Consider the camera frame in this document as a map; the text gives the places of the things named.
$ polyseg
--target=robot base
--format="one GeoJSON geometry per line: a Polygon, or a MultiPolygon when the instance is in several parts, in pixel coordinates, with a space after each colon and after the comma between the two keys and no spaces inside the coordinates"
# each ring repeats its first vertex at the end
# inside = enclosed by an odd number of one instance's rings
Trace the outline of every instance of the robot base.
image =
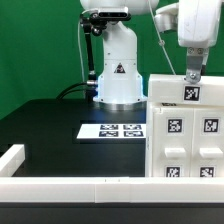
{"type": "Polygon", "coordinates": [[[126,111],[146,108],[146,101],[141,101],[132,104],[109,104],[103,102],[94,102],[95,105],[101,109],[112,111],[126,111]]]}

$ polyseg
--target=green screen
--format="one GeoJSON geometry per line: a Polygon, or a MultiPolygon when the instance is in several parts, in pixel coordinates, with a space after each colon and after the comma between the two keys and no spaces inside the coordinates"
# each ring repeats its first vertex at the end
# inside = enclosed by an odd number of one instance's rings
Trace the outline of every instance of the green screen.
{"type": "MultiPolygon", "coordinates": [[[[175,3],[160,0],[159,6],[175,3]]],[[[78,21],[83,11],[79,0],[0,1],[0,118],[32,99],[55,98],[63,89],[80,82],[78,21]]],[[[219,39],[210,50],[207,74],[224,70],[223,18],[219,39]]],[[[171,73],[158,44],[150,15],[135,16],[125,23],[138,36],[138,70],[143,75],[145,94],[152,73],[171,73]]],[[[177,74],[185,73],[186,49],[180,48],[177,33],[162,34],[177,74]]],[[[93,37],[96,72],[103,70],[102,37],[93,37]]],[[[87,58],[81,29],[85,75],[87,58]]],[[[70,98],[81,98],[74,93],[70,98]]]]}

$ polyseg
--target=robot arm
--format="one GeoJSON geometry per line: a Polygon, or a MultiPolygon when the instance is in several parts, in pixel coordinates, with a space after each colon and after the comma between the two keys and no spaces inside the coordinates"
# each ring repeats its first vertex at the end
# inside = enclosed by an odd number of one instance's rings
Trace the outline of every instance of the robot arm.
{"type": "Polygon", "coordinates": [[[98,76],[93,101],[112,110],[129,110],[145,105],[142,77],[137,71],[137,36],[122,24],[132,15],[150,13],[159,0],[81,0],[90,15],[80,16],[89,60],[89,79],[96,79],[90,34],[102,34],[104,71],[98,76]]]}
{"type": "Polygon", "coordinates": [[[207,63],[209,48],[217,41],[221,0],[179,0],[156,12],[160,32],[178,31],[178,42],[187,47],[186,80],[197,83],[207,63]]]}

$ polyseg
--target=white box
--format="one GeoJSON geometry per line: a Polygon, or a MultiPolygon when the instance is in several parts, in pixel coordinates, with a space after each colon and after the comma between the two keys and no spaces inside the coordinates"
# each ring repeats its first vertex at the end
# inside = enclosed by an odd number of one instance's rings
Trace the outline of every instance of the white box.
{"type": "Polygon", "coordinates": [[[11,177],[25,160],[24,145],[13,145],[0,158],[0,177],[11,177]]]}
{"type": "Polygon", "coordinates": [[[224,77],[202,76],[197,84],[179,75],[151,75],[150,102],[224,106],[224,77]]]}
{"type": "Polygon", "coordinates": [[[224,177],[224,107],[164,105],[148,103],[146,176],[224,177]]]}

